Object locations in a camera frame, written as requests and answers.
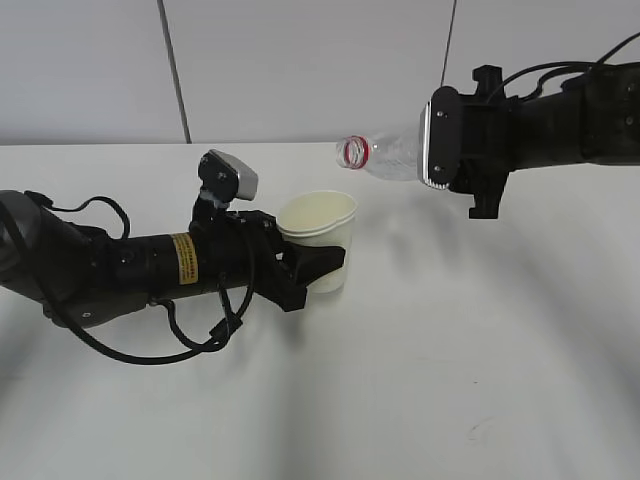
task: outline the screw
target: screw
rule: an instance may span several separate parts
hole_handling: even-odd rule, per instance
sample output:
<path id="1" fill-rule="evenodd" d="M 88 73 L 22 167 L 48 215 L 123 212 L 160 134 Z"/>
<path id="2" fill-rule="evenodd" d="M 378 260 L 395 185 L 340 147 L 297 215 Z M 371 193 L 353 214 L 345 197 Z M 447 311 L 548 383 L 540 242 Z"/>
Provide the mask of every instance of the screw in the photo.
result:
<path id="1" fill-rule="evenodd" d="M 123 264 L 131 263 L 135 258 L 135 254 L 131 250 L 124 250 L 120 252 L 120 262 Z"/>

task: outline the robotic arm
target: robotic arm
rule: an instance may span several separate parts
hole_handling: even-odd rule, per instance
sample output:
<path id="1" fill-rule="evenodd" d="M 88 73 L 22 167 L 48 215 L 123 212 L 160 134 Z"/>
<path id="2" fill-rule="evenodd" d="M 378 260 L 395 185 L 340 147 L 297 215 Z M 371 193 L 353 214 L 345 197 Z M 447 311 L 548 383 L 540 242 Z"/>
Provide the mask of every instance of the robotic arm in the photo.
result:
<path id="1" fill-rule="evenodd" d="M 473 95 L 442 87 L 422 112 L 420 180 L 433 188 L 473 195 L 470 218 L 498 218 L 511 172 L 579 163 L 640 165 L 640 63 L 605 62 L 640 34 L 597 62 L 554 62 L 502 79 L 502 69 L 473 72 Z M 526 97 L 504 87 L 537 70 L 555 68 Z M 581 73 L 562 91 L 540 97 L 544 83 Z"/>
<path id="2" fill-rule="evenodd" d="M 223 348 L 242 324 L 253 293 L 283 311 L 304 308 L 307 286 L 340 268 L 340 247 L 304 247 L 286 242 L 275 219 L 261 211 L 228 211 L 234 198 L 252 200 L 258 177 L 237 158 L 210 150 L 200 161 L 202 187 L 187 233 L 128 238 L 129 220 L 115 240 L 97 227 L 63 222 L 65 211 L 35 192 L 0 191 L 0 285 L 43 305 L 44 314 L 116 360 L 164 364 Z M 237 312 L 227 289 L 247 287 Z M 198 344 L 180 330 L 173 299 L 218 292 L 225 318 Z M 134 357 L 101 344 L 84 329 L 118 316 L 162 305 L 175 336 L 188 350 L 170 357 Z"/>

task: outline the white wall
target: white wall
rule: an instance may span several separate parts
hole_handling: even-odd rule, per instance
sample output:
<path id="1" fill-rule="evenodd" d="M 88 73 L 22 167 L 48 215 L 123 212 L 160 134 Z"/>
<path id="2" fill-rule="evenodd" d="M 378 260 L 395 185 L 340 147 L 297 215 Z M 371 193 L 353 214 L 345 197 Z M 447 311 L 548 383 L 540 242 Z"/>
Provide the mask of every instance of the white wall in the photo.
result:
<path id="1" fill-rule="evenodd" d="M 415 121 L 452 0 L 164 0 L 195 142 L 313 141 Z M 459 0 L 447 83 L 594 59 L 636 0 Z M 0 143 L 184 142 L 153 0 L 5 0 Z M 640 58 L 640 43 L 620 60 Z M 514 84 L 528 91 L 536 76 Z"/>
<path id="2" fill-rule="evenodd" d="M 168 0 L 194 141 L 300 141 L 415 122 L 451 0 Z"/>
<path id="3" fill-rule="evenodd" d="M 0 144 L 183 142 L 152 0 L 4 0 Z"/>

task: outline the cable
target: cable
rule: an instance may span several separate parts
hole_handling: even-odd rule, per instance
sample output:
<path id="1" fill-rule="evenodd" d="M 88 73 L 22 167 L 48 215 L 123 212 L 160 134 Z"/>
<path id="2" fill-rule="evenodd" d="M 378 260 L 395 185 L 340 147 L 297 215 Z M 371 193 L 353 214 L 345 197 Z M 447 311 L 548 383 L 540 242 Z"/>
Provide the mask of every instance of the cable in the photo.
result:
<path id="1" fill-rule="evenodd" d="M 617 68 L 629 68 L 629 67 L 640 67 L 640 62 L 623 63 L 620 65 L 601 65 L 598 67 L 598 71 L 601 71 L 601 69 L 603 68 L 605 70 L 615 70 Z M 587 75 L 592 71 L 593 69 L 587 72 L 584 72 L 584 74 Z M 522 102 L 528 102 L 529 100 L 534 100 L 536 98 L 539 98 L 542 95 L 544 84 L 549 80 L 551 80 L 552 78 L 561 77 L 563 75 L 570 75 L 572 73 L 580 73 L 580 72 L 583 72 L 582 67 L 562 67 L 562 68 L 556 68 L 555 70 L 551 70 L 550 72 L 545 73 L 543 76 L 541 76 L 538 79 L 538 85 L 536 86 L 536 89 L 533 92 L 531 92 L 529 95 L 525 97 L 522 97 L 520 100 Z"/>
<path id="2" fill-rule="evenodd" d="M 251 303 L 251 299 L 253 298 L 253 294 L 255 292 L 255 280 L 256 280 L 256 261 L 255 261 L 255 251 L 253 249 L 253 245 L 251 241 L 247 237 L 247 234 L 244 230 L 240 229 L 240 234 L 242 239 L 247 247 L 247 251 L 249 252 L 249 283 L 247 285 L 247 291 L 244 295 L 244 299 L 242 300 L 242 304 L 238 311 L 234 314 L 231 309 L 231 304 L 229 303 L 229 297 L 226 294 L 226 289 L 224 288 L 224 280 L 221 279 L 220 282 L 220 301 L 223 304 L 223 308 L 225 311 L 225 318 L 223 318 L 212 330 L 209 332 L 211 334 L 211 338 L 208 339 L 204 343 L 197 343 L 191 340 L 184 331 L 178 325 L 176 321 L 175 315 L 175 303 L 171 300 L 157 300 L 156 303 L 158 305 L 162 305 L 167 310 L 167 316 L 169 318 L 169 328 L 171 328 L 171 332 L 173 335 L 182 343 L 185 347 L 195 350 L 201 353 L 211 353 L 217 352 L 224 348 L 227 343 L 229 343 L 229 339 L 231 335 L 242 325 L 241 318 L 249 308 L 249 304 Z M 233 316 L 239 322 L 238 324 L 232 325 L 231 329 L 229 327 L 230 319 L 229 317 Z M 220 340 L 214 332 L 219 328 L 224 322 L 226 328 L 226 338 L 224 340 Z"/>
<path id="3" fill-rule="evenodd" d="M 618 45 L 616 45 L 615 47 L 613 47 L 611 50 L 609 50 L 607 53 L 605 53 L 602 57 L 600 57 L 598 59 L 598 61 L 596 62 L 596 65 L 604 65 L 604 63 L 609 60 L 611 57 L 613 57 L 616 53 L 618 53 L 620 50 L 622 50 L 624 47 L 626 47 L 627 45 L 629 45 L 631 42 L 633 42 L 634 40 L 636 40 L 637 38 L 640 38 L 640 32 L 638 33 L 634 33 L 633 35 L 631 35 L 630 37 L 626 38 L 625 40 L 623 40 L 622 42 L 620 42 Z"/>
<path id="4" fill-rule="evenodd" d="M 129 238 L 129 234 L 131 233 L 131 221 L 129 220 L 129 216 L 127 215 L 127 212 L 125 212 L 124 209 L 120 206 L 120 204 L 116 202 L 113 198 L 98 195 L 96 197 L 91 197 L 89 200 L 83 202 L 82 204 L 80 204 L 79 207 L 59 208 L 59 207 L 55 207 L 53 205 L 53 200 L 51 200 L 49 197 L 47 197 L 43 193 L 32 192 L 30 190 L 27 190 L 24 192 L 24 194 L 27 197 L 29 197 L 31 200 L 33 200 L 33 202 L 36 203 L 37 205 L 44 207 L 47 210 L 51 210 L 52 212 L 77 213 L 87 208 L 89 204 L 92 202 L 106 203 L 116 212 L 116 215 L 118 215 L 118 217 L 120 217 L 120 220 L 122 221 L 123 231 L 120 239 L 124 240 L 126 238 Z"/>
<path id="5" fill-rule="evenodd" d="M 538 85 L 536 89 L 531 92 L 529 95 L 523 97 L 521 101 L 528 102 L 529 100 L 534 100 L 539 98 L 542 95 L 544 84 L 547 83 L 552 78 L 560 77 L 563 75 L 570 75 L 572 73 L 583 73 L 583 67 L 562 67 L 556 68 L 555 70 L 551 70 L 550 72 L 545 73 L 538 79 Z"/>
<path id="6" fill-rule="evenodd" d="M 167 365 L 170 363 L 177 363 L 183 360 L 187 360 L 189 358 L 193 358 L 196 355 L 199 355 L 200 352 L 190 350 L 186 352 L 182 352 L 176 355 L 169 355 L 163 357 L 138 357 L 134 355 L 128 355 L 126 353 L 119 352 L 114 350 L 104 343 L 100 342 L 98 339 L 87 333 L 66 311 L 66 309 L 58 302 L 53 291 L 49 288 L 49 285 L 44 280 L 44 276 L 40 271 L 39 267 L 36 265 L 33 257 L 31 256 L 31 252 L 27 248 L 27 245 L 20 233 L 16 222 L 7 209 L 7 207 L 0 202 L 0 221 L 4 224 L 4 227 L 9 233 L 9 237 L 13 241 L 18 253 L 22 261 L 26 264 L 29 273 L 33 277 L 36 285 L 42 292 L 45 300 L 49 304 L 52 312 L 56 314 L 62 321 L 62 323 L 69 329 L 71 332 L 82 340 L 89 347 L 93 348 L 97 352 L 109 357 L 113 360 L 128 363 L 131 365 Z"/>
<path id="7" fill-rule="evenodd" d="M 556 70 L 555 71 L 556 73 L 549 72 L 548 74 L 543 75 L 540 78 L 540 80 L 538 80 L 538 86 L 536 87 L 536 90 L 534 90 L 527 97 L 525 97 L 527 99 L 538 98 L 542 94 L 542 90 L 541 90 L 542 85 L 544 85 L 544 83 L 549 79 L 560 76 L 560 75 L 568 75 L 569 73 L 590 72 L 595 67 L 601 68 L 606 66 L 607 68 L 620 68 L 620 67 L 632 67 L 632 66 L 640 65 L 640 63 L 637 63 L 637 62 L 624 63 L 621 65 L 607 65 L 605 63 L 607 60 L 609 60 L 616 53 L 618 53 L 620 50 L 622 50 L 624 47 L 626 47 L 628 44 L 630 44 L 632 41 L 636 40 L 637 38 L 640 38 L 640 32 L 635 33 L 630 37 L 626 38 L 625 40 L 623 40 L 622 42 L 620 42 L 618 45 L 616 45 L 611 50 L 609 50 L 605 55 L 603 55 L 600 59 L 598 59 L 596 62 L 550 62 L 550 63 L 543 63 L 540 65 L 535 65 L 533 67 L 525 68 L 524 70 L 520 70 L 519 72 L 514 73 L 513 75 L 508 77 L 500 85 L 498 85 L 493 90 L 493 92 L 491 92 L 491 94 L 487 97 L 486 103 L 489 103 L 493 99 L 493 97 L 495 97 L 500 91 L 502 91 L 502 89 L 505 86 L 509 85 L 514 80 L 517 80 L 518 78 L 524 75 L 527 75 L 529 73 L 537 72 L 539 70 L 546 70 L 549 68 L 558 68 L 558 67 L 563 67 L 563 68 L 573 67 L 571 71 L 565 70 L 562 73 L 558 73 L 558 71 Z"/>
<path id="8" fill-rule="evenodd" d="M 505 80 L 503 80 L 502 83 L 500 83 L 493 90 L 493 92 L 491 92 L 491 94 L 487 97 L 487 100 L 485 101 L 485 103 L 491 102 L 493 97 L 495 97 L 499 92 L 502 91 L 504 87 L 509 85 L 511 82 L 517 80 L 520 77 L 528 75 L 529 73 L 538 72 L 540 70 L 547 70 L 549 68 L 558 68 L 558 67 L 583 67 L 584 70 L 582 71 L 586 72 L 589 69 L 589 67 L 592 67 L 593 65 L 595 65 L 594 62 L 549 62 L 549 63 L 542 63 L 540 65 L 534 65 L 533 67 L 525 68 L 523 70 L 520 70 L 519 72 L 514 73 L 510 77 L 507 77 Z"/>

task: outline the cup rim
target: cup rim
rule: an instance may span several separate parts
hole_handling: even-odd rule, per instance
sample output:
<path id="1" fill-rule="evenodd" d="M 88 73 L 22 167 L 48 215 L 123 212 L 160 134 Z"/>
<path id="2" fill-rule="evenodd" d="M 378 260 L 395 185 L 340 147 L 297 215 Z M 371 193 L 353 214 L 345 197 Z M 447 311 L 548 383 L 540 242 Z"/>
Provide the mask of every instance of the cup rim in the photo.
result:
<path id="1" fill-rule="evenodd" d="M 307 229 L 300 229 L 300 230 L 290 230 L 287 229 L 286 227 L 283 227 L 279 220 L 280 220 L 280 216 L 282 214 L 282 211 L 287 208 L 291 203 L 300 200 L 304 197 L 307 196 L 311 196 L 314 194 L 318 194 L 318 193 L 337 193 L 342 195 L 343 197 L 347 197 L 351 203 L 352 203 L 352 208 L 344 215 L 341 215 L 339 217 L 337 217 L 335 220 L 333 220 L 330 223 L 327 223 L 325 225 L 321 225 L 319 227 L 314 227 L 314 228 L 307 228 Z M 307 192 L 307 193 L 303 193 L 302 195 L 298 195 L 297 197 L 292 198 L 291 200 L 289 200 L 284 207 L 282 207 L 282 209 L 280 209 L 280 212 L 278 213 L 277 217 L 276 217 L 276 226 L 278 227 L 278 230 L 280 230 L 280 232 L 290 236 L 290 237 L 297 237 L 297 238 L 304 238 L 304 237 L 315 237 L 318 235 L 322 235 L 323 233 L 326 233 L 328 231 L 331 231 L 337 227 L 340 227 L 342 225 L 344 225 L 345 223 L 348 223 L 349 221 L 353 220 L 353 218 L 355 217 L 355 213 L 356 210 L 358 209 L 358 202 L 356 201 L 355 198 L 353 198 L 351 195 L 349 195 L 348 193 L 345 192 L 340 192 L 338 190 L 314 190 L 312 192 Z"/>

